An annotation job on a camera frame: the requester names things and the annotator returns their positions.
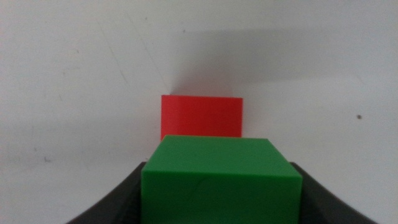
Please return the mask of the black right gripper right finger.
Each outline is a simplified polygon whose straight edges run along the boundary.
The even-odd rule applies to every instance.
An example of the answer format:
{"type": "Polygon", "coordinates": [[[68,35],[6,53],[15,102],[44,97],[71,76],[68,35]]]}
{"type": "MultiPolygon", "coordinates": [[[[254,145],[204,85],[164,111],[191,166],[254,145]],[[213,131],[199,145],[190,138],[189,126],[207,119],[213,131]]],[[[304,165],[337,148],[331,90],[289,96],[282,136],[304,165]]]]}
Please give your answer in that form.
{"type": "Polygon", "coordinates": [[[291,165],[303,177],[300,224],[377,224],[331,193],[298,164],[291,165]]]}

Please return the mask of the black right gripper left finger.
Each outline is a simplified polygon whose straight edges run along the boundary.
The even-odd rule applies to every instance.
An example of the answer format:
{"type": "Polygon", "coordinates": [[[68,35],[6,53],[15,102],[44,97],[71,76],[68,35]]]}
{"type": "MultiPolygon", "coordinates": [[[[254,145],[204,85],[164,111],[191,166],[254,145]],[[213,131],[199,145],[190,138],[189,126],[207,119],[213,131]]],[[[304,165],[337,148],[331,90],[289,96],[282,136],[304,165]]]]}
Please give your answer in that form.
{"type": "Polygon", "coordinates": [[[117,187],[68,224],[140,224],[141,162],[117,187]]]}

